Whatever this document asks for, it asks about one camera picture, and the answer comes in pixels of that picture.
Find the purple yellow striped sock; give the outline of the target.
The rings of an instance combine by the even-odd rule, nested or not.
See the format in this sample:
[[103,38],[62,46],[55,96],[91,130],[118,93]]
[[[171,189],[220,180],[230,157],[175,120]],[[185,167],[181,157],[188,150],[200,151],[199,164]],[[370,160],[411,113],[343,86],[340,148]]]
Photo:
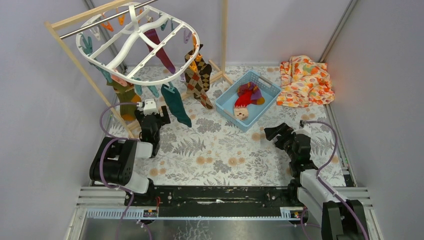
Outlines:
[[236,93],[238,96],[234,104],[236,108],[244,108],[250,104],[263,105],[265,103],[265,98],[262,96],[261,90],[253,82],[242,84]]

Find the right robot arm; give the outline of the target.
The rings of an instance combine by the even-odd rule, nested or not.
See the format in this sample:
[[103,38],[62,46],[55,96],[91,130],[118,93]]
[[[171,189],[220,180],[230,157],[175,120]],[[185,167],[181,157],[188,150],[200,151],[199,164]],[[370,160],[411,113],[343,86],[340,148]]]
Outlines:
[[339,193],[321,178],[322,167],[311,158],[312,121],[300,121],[294,130],[286,123],[264,129],[266,139],[288,155],[292,180],[287,186],[287,201],[293,206],[304,205],[320,221],[323,240],[370,239],[363,204]]

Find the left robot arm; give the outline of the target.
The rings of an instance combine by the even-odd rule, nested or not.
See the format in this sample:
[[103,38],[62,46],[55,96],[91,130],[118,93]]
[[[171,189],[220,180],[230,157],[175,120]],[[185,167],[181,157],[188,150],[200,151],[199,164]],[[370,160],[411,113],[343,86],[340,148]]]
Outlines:
[[135,111],[135,116],[141,126],[139,138],[134,140],[106,136],[92,161],[89,177],[108,188],[135,193],[136,199],[148,206],[155,200],[155,192],[149,188],[153,182],[134,172],[135,159],[149,159],[157,155],[160,130],[171,121],[164,105],[161,106],[161,112],[144,106],[142,110]]

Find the teal clothespin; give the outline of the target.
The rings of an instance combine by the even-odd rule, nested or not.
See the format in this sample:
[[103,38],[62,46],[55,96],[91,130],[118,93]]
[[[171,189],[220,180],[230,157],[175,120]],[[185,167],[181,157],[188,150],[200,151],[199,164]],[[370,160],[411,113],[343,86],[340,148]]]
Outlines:
[[168,82],[167,84],[163,84],[162,87],[167,90],[168,92],[174,94],[175,93],[175,87],[172,84],[172,82]]

